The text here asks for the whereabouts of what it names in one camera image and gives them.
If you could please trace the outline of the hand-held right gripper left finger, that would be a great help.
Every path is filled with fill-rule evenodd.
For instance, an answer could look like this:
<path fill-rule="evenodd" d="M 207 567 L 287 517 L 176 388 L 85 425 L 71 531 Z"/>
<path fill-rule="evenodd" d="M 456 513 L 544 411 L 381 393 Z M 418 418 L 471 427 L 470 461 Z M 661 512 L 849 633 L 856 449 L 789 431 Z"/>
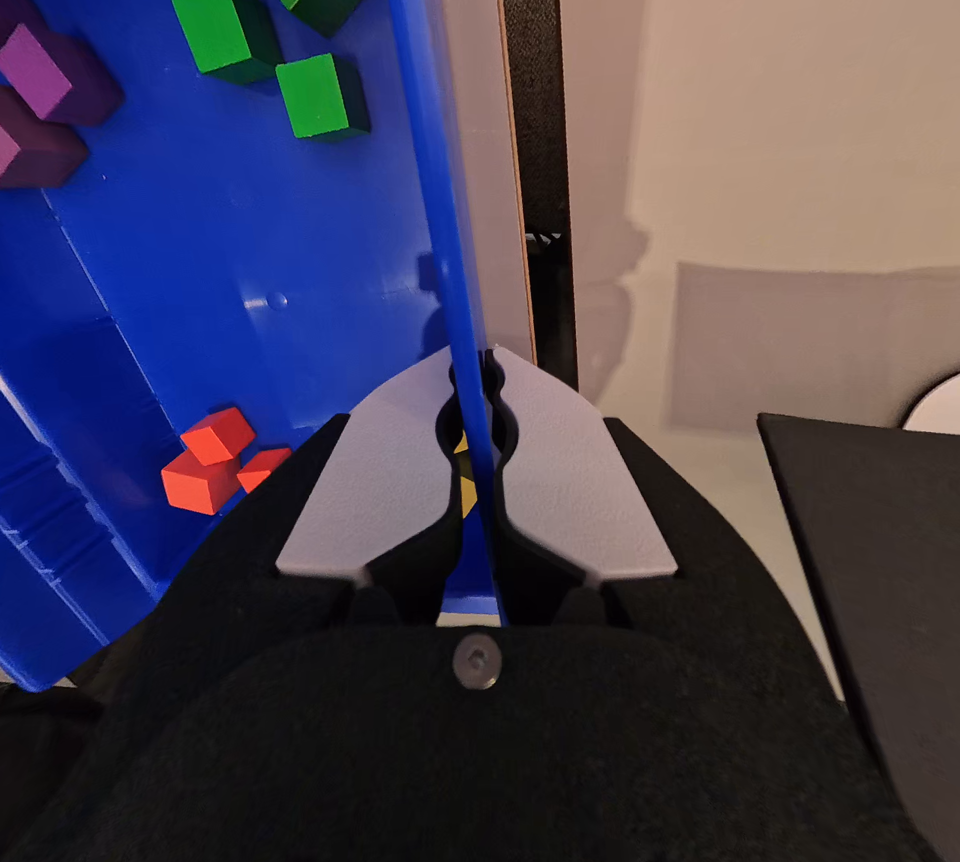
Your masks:
<path fill-rule="evenodd" d="M 464 428 L 446 346 L 349 414 L 275 566 L 381 587 L 400 612 L 438 612 L 463 546 Z"/>

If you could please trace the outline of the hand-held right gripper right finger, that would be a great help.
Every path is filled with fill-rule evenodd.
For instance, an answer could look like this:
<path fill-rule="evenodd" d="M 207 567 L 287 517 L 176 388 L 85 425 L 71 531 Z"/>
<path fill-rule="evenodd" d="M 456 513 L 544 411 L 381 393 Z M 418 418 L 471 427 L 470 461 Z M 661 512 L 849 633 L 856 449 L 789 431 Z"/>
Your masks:
<path fill-rule="evenodd" d="M 503 610 L 556 612 L 578 588 L 674 576 L 677 561 L 599 410 L 504 347 L 486 352 L 486 382 Z"/>

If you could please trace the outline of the red wooden cube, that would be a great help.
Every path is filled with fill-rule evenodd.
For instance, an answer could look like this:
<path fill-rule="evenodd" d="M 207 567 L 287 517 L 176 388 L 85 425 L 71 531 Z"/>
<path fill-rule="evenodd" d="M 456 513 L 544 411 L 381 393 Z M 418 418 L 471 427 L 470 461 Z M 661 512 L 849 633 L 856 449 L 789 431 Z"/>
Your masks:
<path fill-rule="evenodd" d="M 257 433 L 232 405 L 205 416 L 179 437 L 200 464 L 211 466 L 239 458 Z"/>
<path fill-rule="evenodd" d="M 207 465 L 185 449 L 160 475 L 171 506 L 213 516 L 241 489 L 240 469 L 239 457 Z"/>
<path fill-rule="evenodd" d="M 292 448 L 266 448 L 258 451 L 237 472 L 237 480 L 246 494 L 251 494 L 293 454 Z"/>

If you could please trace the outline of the blue plastic bin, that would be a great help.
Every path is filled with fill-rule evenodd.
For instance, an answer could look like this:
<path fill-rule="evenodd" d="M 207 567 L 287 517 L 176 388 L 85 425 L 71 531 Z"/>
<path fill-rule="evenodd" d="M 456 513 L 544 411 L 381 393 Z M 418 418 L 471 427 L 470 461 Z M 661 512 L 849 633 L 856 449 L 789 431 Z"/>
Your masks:
<path fill-rule="evenodd" d="M 283 64 L 358 68 L 363 136 L 294 137 L 276 75 L 198 71 L 171 0 L 32 0 L 125 93 L 68 125 L 60 187 L 2 189 L 2 671 L 53 688 L 145 619 L 215 515 L 171 506 L 180 436 L 236 406 L 239 456 L 337 441 L 444 347 L 474 469 L 492 470 L 478 295 L 440 0 L 361 0 L 330 39 L 280 0 Z"/>

